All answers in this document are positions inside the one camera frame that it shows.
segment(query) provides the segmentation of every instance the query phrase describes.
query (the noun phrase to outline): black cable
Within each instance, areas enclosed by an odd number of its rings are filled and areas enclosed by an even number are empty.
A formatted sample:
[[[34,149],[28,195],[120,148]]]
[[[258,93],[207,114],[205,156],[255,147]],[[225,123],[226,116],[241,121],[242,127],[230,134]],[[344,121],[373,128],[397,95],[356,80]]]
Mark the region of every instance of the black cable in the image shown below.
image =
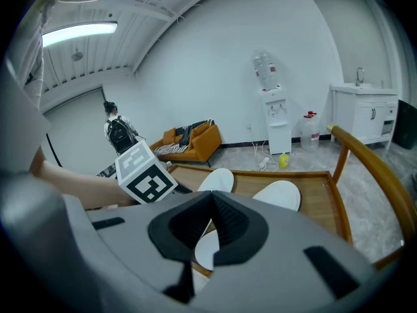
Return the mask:
[[[57,155],[55,154],[55,151],[54,151],[54,149],[53,149],[53,147],[52,147],[51,140],[50,140],[50,137],[48,136],[48,134],[46,134],[46,137],[47,137],[47,139],[48,139],[48,143],[49,143],[49,145],[50,145],[50,147],[51,147],[51,151],[52,151],[53,157],[54,157],[54,158],[55,158],[55,160],[57,161],[58,166],[62,168],[62,165],[61,165],[61,163],[59,162],[58,157],[57,157]]]

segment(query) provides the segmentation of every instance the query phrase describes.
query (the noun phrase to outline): plastic water bottle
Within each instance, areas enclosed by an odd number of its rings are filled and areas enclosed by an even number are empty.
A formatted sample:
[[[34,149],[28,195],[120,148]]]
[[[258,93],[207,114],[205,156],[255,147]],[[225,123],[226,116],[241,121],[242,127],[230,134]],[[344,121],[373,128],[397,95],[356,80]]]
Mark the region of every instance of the plastic water bottle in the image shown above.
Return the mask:
[[[278,73],[269,52],[264,49],[255,50],[252,63],[263,91],[278,87]]]
[[[301,126],[301,147],[313,151],[319,146],[320,125],[316,113],[305,115]]]

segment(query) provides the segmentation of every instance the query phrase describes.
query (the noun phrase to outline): yellow bottle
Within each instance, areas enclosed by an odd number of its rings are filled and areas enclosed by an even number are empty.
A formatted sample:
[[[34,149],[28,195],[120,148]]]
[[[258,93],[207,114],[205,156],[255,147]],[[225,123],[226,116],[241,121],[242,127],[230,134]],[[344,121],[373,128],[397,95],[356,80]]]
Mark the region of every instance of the yellow bottle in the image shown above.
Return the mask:
[[[280,155],[280,168],[288,167],[288,163],[289,163],[289,156],[286,155],[285,153],[282,153]]]

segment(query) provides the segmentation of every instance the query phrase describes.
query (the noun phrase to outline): wooden armrest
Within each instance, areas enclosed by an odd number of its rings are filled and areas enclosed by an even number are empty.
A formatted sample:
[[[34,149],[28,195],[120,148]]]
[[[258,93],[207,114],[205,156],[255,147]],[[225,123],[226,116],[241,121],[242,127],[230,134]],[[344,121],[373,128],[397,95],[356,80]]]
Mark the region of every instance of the wooden armrest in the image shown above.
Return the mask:
[[[206,162],[222,144],[217,125],[212,125],[206,131],[192,140],[198,159]]]
[[[404,243],[412,243],[417,234],[417,211],[409,193],[405,190],[399,179],[392,173],[388,166],[368,147],[357,140],[354,136],[339,128],[337,125],[329,125],[328,131],[335,136],[343,145],[335,176],[338,178],[346,161],[347,150],[350,150],[359,161],[366,167],[368,172],[376,180],[388,201],[390,202],[395,216],[398,219]],[[375,263],[380,269],[400,255],[400,248],[387,258]]]

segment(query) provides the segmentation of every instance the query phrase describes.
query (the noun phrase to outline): black backpack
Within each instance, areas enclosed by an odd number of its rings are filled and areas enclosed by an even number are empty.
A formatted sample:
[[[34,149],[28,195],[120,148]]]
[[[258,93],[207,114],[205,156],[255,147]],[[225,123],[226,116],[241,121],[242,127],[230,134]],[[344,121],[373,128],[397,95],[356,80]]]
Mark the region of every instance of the black backpack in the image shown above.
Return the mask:
[[[122,121],[122,116],[110,121],[107,130],[107,137],[116,152],[121,155],[135,144],[135,137],[129,126]]]

